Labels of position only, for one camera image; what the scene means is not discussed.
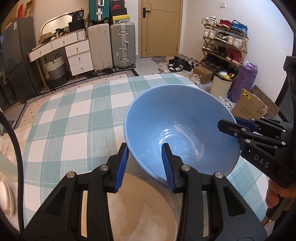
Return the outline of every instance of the plastic bag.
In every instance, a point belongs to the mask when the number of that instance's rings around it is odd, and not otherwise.
[[[240,68],[239,73],[228,95],[230,101],[236,103],[242,93],[242,89],[246,89],[247,91],[251,90],[253,83],[257,77],[257,73],[257,65],[249,63],[247,60],[243,62],[242,67]]]

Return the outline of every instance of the purple bag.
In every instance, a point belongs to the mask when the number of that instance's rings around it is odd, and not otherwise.
[[[243,88],[250,91],[256,79],[257,73],[257,65],[251,64],[245,60],[228,95],[229,100],[236,103]]]

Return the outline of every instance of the human hand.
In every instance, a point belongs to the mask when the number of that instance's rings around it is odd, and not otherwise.
[[[284,211],[288,211],[296,198],[296,183],[289,188],[281,188],[273,180],[268,181],[268,189],[265,202],[268,208],[273,208],[279,203],[279,195],[281,197],[291,198],[291,201],[286,205]]]

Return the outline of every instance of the doormat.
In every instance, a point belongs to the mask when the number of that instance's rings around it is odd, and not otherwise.
[[[36,94],[35,96],[32,96],[30,99],[28,99],[26,101],[26,103],[24,105],[24,108],[22,109],[22,112],[21,112],[21,114],[19,115],[19,117],[18,117],[18,119],[16,121],[14,129],[18,128],[18,126],[19,126],[19,124],[21,122],[21,119],[22,119],[28,105],[30,105],[31,103],[34,103],[35,101],[41,100],[44,97],[50,96],[52,94],[58,93],[58,92],[63,91],[63,90],[67,90],[69,88],[72,88],[72,87],[75,87],[75,86],[78,86],[78,85],[86,84],[86,83],[96,81],[96,80],[100,80],[100,79],[115,77],[115,76],[119,76],[119,75],[126,75],[128,78],[139,76],[139,74],[134,69],[125,69],[125,70],[117,71],[117,72],[110,73],[110,74],[102,74],[102,75],[99,75],[99,76],[96,76],[96,77],[86,78],[84,80],[79,80],[79,81],[76,81],[76,82],[73,82],[73,83],[70,83],[70,84],[67,84],[67,85],[63,85],[63,86],[61,86],[59,88],[56,88],[53,91],[47,91],[47,92]]]
[[[152,57],[151,60],[155,63],[157,63],[157,65],[159,65],[160,63],[165,63],[166,62],[166,56],[160,56],[160,57]]]

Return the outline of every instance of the metal screw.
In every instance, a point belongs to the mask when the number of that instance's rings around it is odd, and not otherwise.
[[[188,166],[188,165],[183,165],[183,166],[181,166],[181,169],[182,169],[183,171],[189,171],[189,170],[190,170],[190,166]]]
[[[67,177],[68,178],[72,178],[72,177],[74,177],[75,176],[75,173],[74,172],[68,172],[67,173]]]
[[[108,170],[108,168],[109,168],[109,167],[108,167],[107,165],[101,165],[101,166],[100,166],[100,170],[101,170],[101,171],[106,171],[106,170]]]
[[[215,177],[217,177],[217,178],[222,178],[224,175],[223,175],[223,173],[221,173],[221,172],[216,172],[215,173]]]

